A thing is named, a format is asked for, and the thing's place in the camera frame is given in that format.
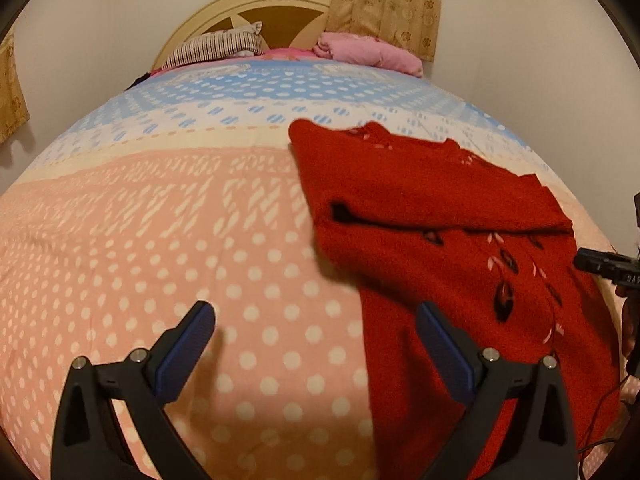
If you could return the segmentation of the right hand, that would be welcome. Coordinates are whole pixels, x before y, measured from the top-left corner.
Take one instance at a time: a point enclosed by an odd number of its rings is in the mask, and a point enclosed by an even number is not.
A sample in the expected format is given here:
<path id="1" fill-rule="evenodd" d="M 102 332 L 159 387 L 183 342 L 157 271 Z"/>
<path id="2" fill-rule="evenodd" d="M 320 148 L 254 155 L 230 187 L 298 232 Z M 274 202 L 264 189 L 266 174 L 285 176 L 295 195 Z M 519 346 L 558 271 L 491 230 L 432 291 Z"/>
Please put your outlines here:
<path id="1" fill-rule="evenodd" d="M 625 370 L 631 376 L 639 377 L 639 289 L 617 285 L 615 293 L 624 300 L 622 311 L 622 353 L 627 359 Z"/>

